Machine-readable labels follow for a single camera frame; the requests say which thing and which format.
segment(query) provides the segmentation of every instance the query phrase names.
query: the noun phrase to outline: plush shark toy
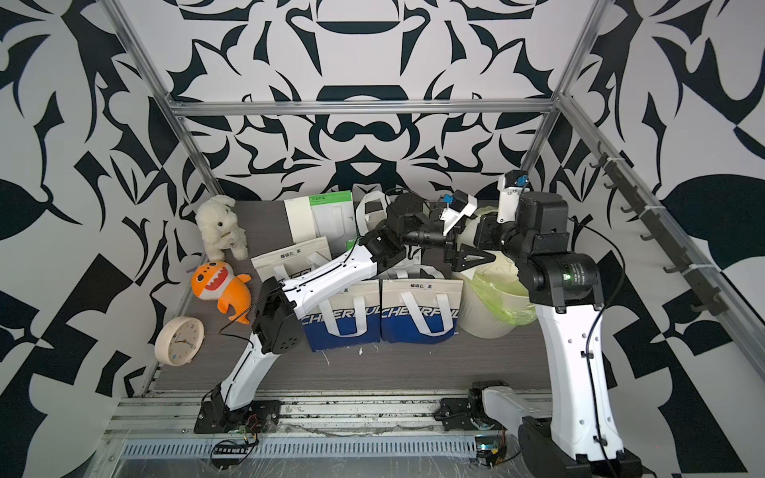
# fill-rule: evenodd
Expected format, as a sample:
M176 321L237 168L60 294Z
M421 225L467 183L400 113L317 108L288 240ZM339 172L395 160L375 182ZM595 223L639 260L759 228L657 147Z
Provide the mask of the plush shark toy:
M252 296L245 285L251 277L247 274L234 275L230 265L221 261L202 264L191 276L191 290L203 301L218 300L218 310L225 314L229 306L234 308L234 318L246 310L252 303ZM249 324L247 316L243 315L237 322Z

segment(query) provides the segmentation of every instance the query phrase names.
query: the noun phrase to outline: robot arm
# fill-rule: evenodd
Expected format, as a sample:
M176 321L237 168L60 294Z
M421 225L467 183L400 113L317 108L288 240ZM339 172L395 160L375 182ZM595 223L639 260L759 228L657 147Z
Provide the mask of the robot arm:
M620 478L641 476L640 460L624 450L608 401L598 321L604 301L597 266L589 256L568 251L568 204L554 193L522 193L526 180L522 171L500 178L500 211L481 217L476 247L457 249L457 235L476 209L475 198L457 191L444 198L440 213L426 216L424 201L404 193L388 205L386 220L350 251L283 283L275 278L264 281L250 345L203 411L211 412L224 431L242 423L270 366L302 340L298 318L338 291L400 262L404 246L443 248L444 261L455 271L492 262L494 256L485 251L499 250L516 263L519 280L536 304L550 367L553 418L535 417L505 386L485 388L483 406L474 414L496 419L511 433L517 430L524 461L536 476L588 476L590 469L603 466L604 454ZM637 474L630 466L635 462Z

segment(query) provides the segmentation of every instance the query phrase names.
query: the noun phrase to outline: floral pattern wallpaper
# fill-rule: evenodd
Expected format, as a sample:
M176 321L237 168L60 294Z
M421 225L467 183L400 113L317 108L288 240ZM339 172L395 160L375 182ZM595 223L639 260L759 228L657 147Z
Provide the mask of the floral pattern wallpaper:
M184 102L549 98L592 0L123 2ZM496 197L537 113L190 118L242 200L408 187Z
M575 101L759 317L765 250L765 4L616 0L572 88ZM611 404L625 446L658 476L739 476L765 466L765 383L700 305L572 130L558 120L542 186L614 241L627 280L604 314ZM598 261L604 292L618 255L586 229L572 247Z
M82 470L140 389L209 194L94 0L0 6L3 476Z

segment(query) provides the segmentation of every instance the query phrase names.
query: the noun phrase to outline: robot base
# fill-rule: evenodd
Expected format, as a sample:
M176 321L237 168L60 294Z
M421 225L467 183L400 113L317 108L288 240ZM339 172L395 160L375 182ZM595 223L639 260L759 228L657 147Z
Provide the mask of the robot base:
M523 450L523 461L529 471L538 478L592 478L611 476L604 460L589 461L584 455L574 460L552 441L550 418L523 417L518 428L518 441ZM617 459L611 460L616 478L640 478L643 465L640 458L628 449L617 452Z
M278 423L281 406L279 400L260 400L251 402L247 407L229 411L223 404L218 384L210 394L210 400L202 402L194 424L194 433L228 433L241 426L246 427L249 433L260 433L269 425Z

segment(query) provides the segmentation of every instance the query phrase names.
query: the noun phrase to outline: wire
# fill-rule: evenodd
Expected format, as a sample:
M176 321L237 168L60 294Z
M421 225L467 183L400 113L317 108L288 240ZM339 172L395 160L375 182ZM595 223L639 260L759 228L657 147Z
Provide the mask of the wire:
M234 443L231 440L221 440L221 441L219 441L218 443L215 444L214 447L210 448L210 464L213 464L213 452L215 451L215 448L219 447L220 445L222 445L224 443L231 444L232 447L235 447L235 448L242 448L243 450L246 450L247 448L249 448L249 450L247 451L247 454L244 457L240 458L239 461L237 461L236 463L234 463L232 465L229 465L228 467L229 468L230 467L235 467L236 465L241 464L244 460L249 458L249 454L252 453L252 451L255 450L255 447L258 446L258 435L255 434L253 437L254 437L254 441L252 443L248 443L246 437L245 437L245 442L243 444Z
M516 452L514 455L512 455L510 458L506 458L505 460L502 460L502 461L501 461L501 463L505 463L505 462L507 462L507 461L513 461L513 460L515 460L515 459L518 457L518 455L520 455L520 454L521 454L521 452L522 452L522 451L523 451L523 449L521 449L521 450L518 450L518 451L517 451L517 452Z
M237 315L236 317L234 317L233 319L231 319L231 320L229 321L229 323L227 323L226 325L224 325L223 327L221 327L221 328L220 328L220 330L218 330L218 335L222 335L222 336L224 336L224 337L234 337L235 339L245 340L245 341L246 341L246 342L248 342L248 343L249 343L249 345L250 345L250 346L251 346L251 347L254 349L254 348L255 348L255 344L254 344L254 343L252 343L252 341L251 341L249 338L247 338L247 337L242 337L242 336L240 336L240 335L233 335L233 334L231 334L231 333L223 333L223 331L224 331L225 329L227 329L228 327L231 327L231 324L233 324L234 322L236 322L236 320L237 320L237 319L239 319L239 318L240 318L242 315L246 314L246 313L247 313L247 312L248 312L250 309L252 309L252 308L253 308L253 307L255 307L256 305L260 304L260 303L261 303L261 302L263 302L265 299L267 299L267 298L270 298L270 297L271 297L271 296L274 294L274 292L276 292L277 290L278 290L278 289L274 289L273 291L270 291L270 292L269 292L269 294L268 294L268 295L266 295L264 298L262 298L262 299L258 299L257 301L255 301L255 303L254 303L254 304L250 304L250 306L249 306L248 308L246 308L244 311L242 311L242 313L241 313L241 314Z
M603 238L606 242L611 244L611 246L616 249L617 253L619 254L619 259L622 263L622 273L621 277L619 277L619 282L617 282L617 286L614 289L614 292L611 293L611 296L608 298L605 304L603 304L603 308L597 313L597 316L595 317L595 320L592 323L592 327L590 327L590 333L587 335L587 342L584 345L584 353L587 355L587 357L590 356L590 340L592 339L592 333L595 331L595 327L597 326L597 323L601 320L601 317L603 317L603 312L606 311L609 305L611 305L611 302L614 301L617 294L619 293L619 290L621 289L622 285L624 284L624 279L627 276L627 263L624 261L624 254L622 254L619 247L614 244L611 239L608 239L606 236L601 234L600 232L596 231L595 229L592 229L590 226L587 226L586 224L582 224L576 219L569 217L568 220L572 221L575 226L581 226L585 229L588 229L595 234L598 234L601 238ZM595 394L595 379L592 376L592 364L590 363L590 359L587 359L587 371L590 375L590 389L592 391L592 405L595 408L595 430L597 432L597 442L601 446L601 451L603 452L603 459L606 462L606 465L608 465L608 470L611 472L611 475L614 476L614 478L617 478L617 472L614 470L614 466L611 465L611 460L608 459L608 456L606 455L606 448L603 446L603 437L601 436L601 420L598 417L597 414L597 396Z
M421 251L422 251L422 247L420 247L420 248L417 248L417 249L415 249L415 248L413 248L413 247L412 247L412 248L409 250L409 254L407 254L407 255L406 255L406 258L407 258L407 259L409 259L410 261L411 261L411 260L414 260L414 258L415 258L415 256L417 255L417 253L418 253L418 252L421 252Z
M339 269L341 267L344 267L345 263L348 262L348 259L350 259L350 257L353 255L353 250L356 248L356 243L359 242L359 239L361 239L361 238L357 237L356 240L353 241L353 246L350 248L350 251L348 252L348 255L345 256L345 259L343 259L343 261L340 264L334 266L332 269L330 269L328 271L322 272L321 274L317 275L316 277L312 277L312 278L308 279L306 282L303 282L302 284L296 285L293 288L286 289L286 290L284 290L282 292L292 292L295 289L299 289L299 288L303 287L308 282L315 281L316 279L324 277L325 275L329 274L332 271L336 271L337 269Z

